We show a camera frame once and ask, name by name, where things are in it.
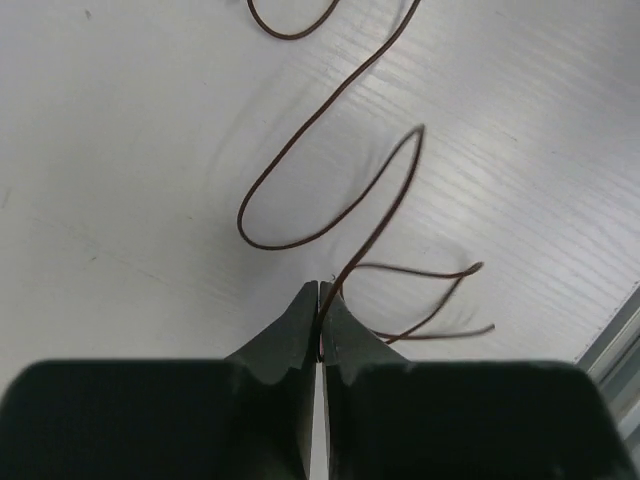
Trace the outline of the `aluminium mounting rail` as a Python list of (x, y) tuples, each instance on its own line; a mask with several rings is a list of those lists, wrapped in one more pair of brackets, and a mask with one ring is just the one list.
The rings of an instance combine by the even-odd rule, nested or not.
[(639, 290), (582, 355), (578, 366), (600, 388), (622, 438), (639, 442)]

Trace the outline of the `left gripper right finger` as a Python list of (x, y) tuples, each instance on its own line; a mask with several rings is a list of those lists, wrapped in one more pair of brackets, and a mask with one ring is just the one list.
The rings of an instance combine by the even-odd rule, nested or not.
[(411, 361), (340, 299), (322, 325), (333, 479), (624, 479), (594, 382), (564, 362)]

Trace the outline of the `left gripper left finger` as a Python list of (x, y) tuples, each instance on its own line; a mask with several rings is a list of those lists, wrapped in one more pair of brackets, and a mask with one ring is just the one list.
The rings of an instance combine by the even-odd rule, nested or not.
[(223, 359), (56, 359), (1, 400), (5, 479), (306, 479), (319, 285)]

